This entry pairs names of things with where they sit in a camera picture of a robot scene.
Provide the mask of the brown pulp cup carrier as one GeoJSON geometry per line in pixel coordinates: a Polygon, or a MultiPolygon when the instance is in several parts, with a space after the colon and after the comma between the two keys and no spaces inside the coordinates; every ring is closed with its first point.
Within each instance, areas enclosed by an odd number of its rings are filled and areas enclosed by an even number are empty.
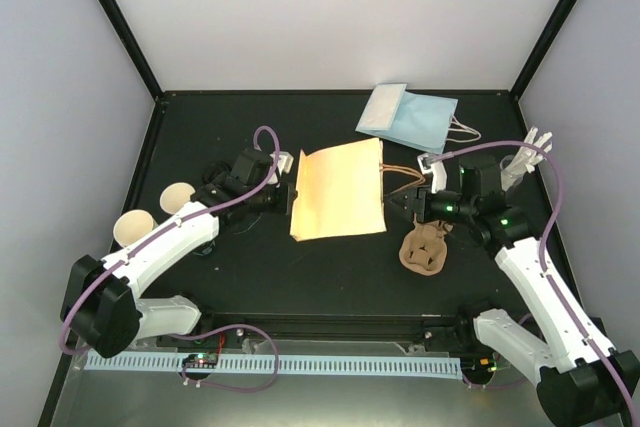
{"type": "Polygon", "coordinates": [[[414,228],[405,236],[399,250],[401,264],[410,271],[423,276],[440,273],[446,262],[448,246],[446,236],[453,226],[442,221],[414,223],[414,228]]]}

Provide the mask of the brown paper bag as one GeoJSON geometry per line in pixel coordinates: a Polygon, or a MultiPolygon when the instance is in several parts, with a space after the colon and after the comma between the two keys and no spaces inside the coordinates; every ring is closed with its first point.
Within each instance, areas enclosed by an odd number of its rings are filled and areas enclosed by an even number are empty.
{"type": "Polygon", "coordinates": [[[300,154],[290,235],[298,242],[381,233],[386,230],[383,174],[425,182],[414,168],[385,164],[378,138],[300,154]]]}

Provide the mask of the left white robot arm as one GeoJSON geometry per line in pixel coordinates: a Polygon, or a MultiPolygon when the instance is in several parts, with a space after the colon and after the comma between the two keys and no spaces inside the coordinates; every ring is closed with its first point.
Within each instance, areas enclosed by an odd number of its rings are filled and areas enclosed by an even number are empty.
{"type": "Polygon", "coordinates": [[[291,210],[294,189],[284,182],[294,158],[247,148],[233,167],[189,195],[162,224],[152,224],[101,259],[85,255],[70,271],[60,318],[103,358],[139,339],[182,336],[193,346],[214,335],[213,319],[183,296],[149,299],[145,291],[188,254],[210,247],[221,231],[250,214],[291,210]]]}

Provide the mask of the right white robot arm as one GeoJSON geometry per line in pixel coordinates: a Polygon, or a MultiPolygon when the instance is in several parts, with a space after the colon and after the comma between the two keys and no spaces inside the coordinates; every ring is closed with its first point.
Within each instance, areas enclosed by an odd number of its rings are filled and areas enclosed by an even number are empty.
{"type": "Polygon", "coordinates": [[[480,304],[460,311],[457,343],[467,350],[484,345],[505,358],[535,387],[556,426],[612,415],[638,425],[632,412],[638,358],[619,351],[586,315],[548,258],[545,240],[534,235],[520,208],[508,204],[499,164],[486,155],[462,159],[459,191],[447,189],[440,157],[422,154],[418,165],[418,181],[390,196],[413,224],[399,251],[401,264],[424,276],[439,273],[446,235],[465,226],[515,286],[539,330],[533,334],[505,310],[480,304]]]}

